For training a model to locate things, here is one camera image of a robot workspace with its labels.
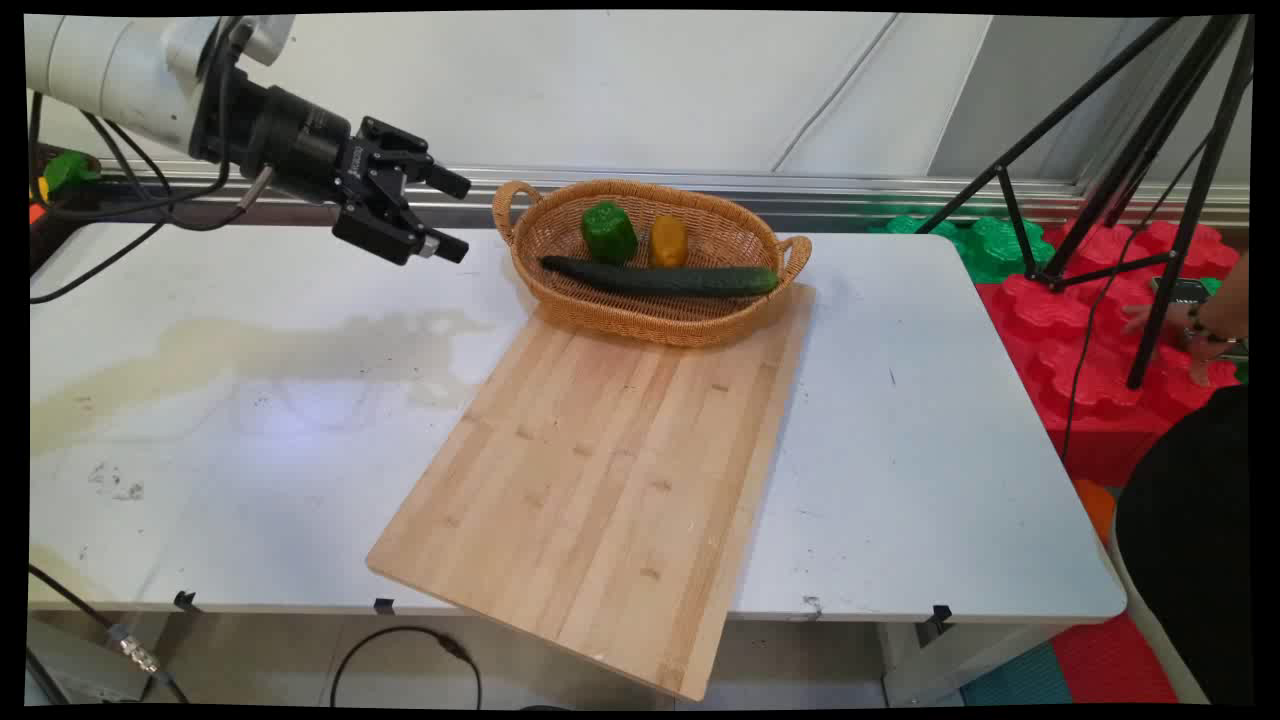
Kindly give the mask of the person's hand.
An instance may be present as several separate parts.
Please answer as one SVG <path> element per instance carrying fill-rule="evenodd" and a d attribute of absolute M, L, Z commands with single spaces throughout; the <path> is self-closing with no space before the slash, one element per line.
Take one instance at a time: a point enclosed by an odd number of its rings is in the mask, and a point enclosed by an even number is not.
<path fill-rule="evenodd" d="M 1201 323 L 1202 304 L 1170 304 L 1164 315 L 1161 336 L 1175 341 L 1188 356 L 1188 373 L 1197 386 L 1210 386 L 1210 366 L 1224 345 L 1213 343 Z"/>

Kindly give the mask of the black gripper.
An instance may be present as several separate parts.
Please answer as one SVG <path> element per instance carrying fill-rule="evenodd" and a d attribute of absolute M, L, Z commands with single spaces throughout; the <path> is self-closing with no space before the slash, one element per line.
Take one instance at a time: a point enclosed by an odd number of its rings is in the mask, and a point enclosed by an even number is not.
<path fill-rule="evenodd" d="M 280 87 L 229 85 L 215 92 L 215 150 L 241 174 L 294 199 L 332 205 L 332 234 L 384 261 L 461 264 L 470 245 L 429 228 L 407 184 L 466 199 L 471 179 L 435 163 L 425 138 L 365 117 L 357 129 Z"/>

